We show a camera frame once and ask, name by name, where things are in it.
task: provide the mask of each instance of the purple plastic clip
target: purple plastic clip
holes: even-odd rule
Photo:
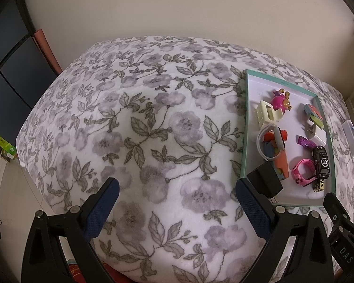
[[[303,146],[304,148],[307,148],[308,150],[312,150],[316,147],[316,144],[313,141],[308,140],[303,136],[299,136],[297,143]]]

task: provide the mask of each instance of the bed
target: bed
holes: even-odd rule
[[[31,111],[16,141],[20,162],[55,213],[82,205],[108,177],[119,180],[119,199],[91,244],[134,281],[237,283],[265,243],[233,191],[243,152],[245,69],[318,95],[332,139],[336,195],[354,219],[342,95],[279,58],[216,40],[148,36],[95,44]],[[313,209],[329,233],[324,208],[288,207]]]

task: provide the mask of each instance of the pink watch strap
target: pink watch strap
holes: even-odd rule
[[[304,179],[304,177],[299,172],[299,166],[301,164],[307,166],[310,169],[310,171],[312,172],[312,174],[315,171],[315,165],[313,163],[313,160],[305,158],[305,159],[302,159],[299,163],[297,163],[292,170],[296,183],[299,185],[302,185],[302,186],[306,186],[306,185],[310,184],[311,182],[313,182],[314,180],[316,180],[316,176],[312,176],[308,179]]]

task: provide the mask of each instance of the flower pattern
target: flower pattern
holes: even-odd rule
[[[341,94],[277,57],[216,40],[149,36],[93,45],[35,105],[17,137],[18,157],[55,213],[118,179],[120,196],[94,245],[134,281],[239,282],[264,244],[229,198],[242,156],[245,69],[318,95],[336,194],[354,218]],[[289,210],[318,211],[330,232],[322,208]]]

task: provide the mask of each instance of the white tray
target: white tray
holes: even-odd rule
[[[285,112],[283,118],[277,125],[281,130],[286,130],[288,133],[285,147],[289,167],[289,177],[281,181],[283,189],[270,201],[279,205],[323,206],[325,195],[329,192],[335,193],[336,179],[328,125],[317,95],[298,85],[252,70],[247,70],[246,83],[247,114],[241,177],[245,177],[248,173],[265,162],[257,151],[256,143],[251,141],[249,137],[250,133],[260,130],[256,113],[257,105],[261,100],[271,102],[271,99],[274,97],[273,91],[284,88],[286,91],[290,92],[292,109]],[[297,143],[299,135],[305,138],[307,137],[305,134],[305,128],[308,125],[308,117],[303,109],[303,106],[307,103],[310,103],[319,109],[324,118],[324,130],[327,132],[327,144],[325,145],[325,149],[329,154],[330,176],[325,180],[325,190],[321,192],[314,192],[312,184],[306,187],[296,184],[291,176],[292,168],[301,159],[312,158],[310,151]],[[303,167],[300,167],[299,171],[304,172]]]

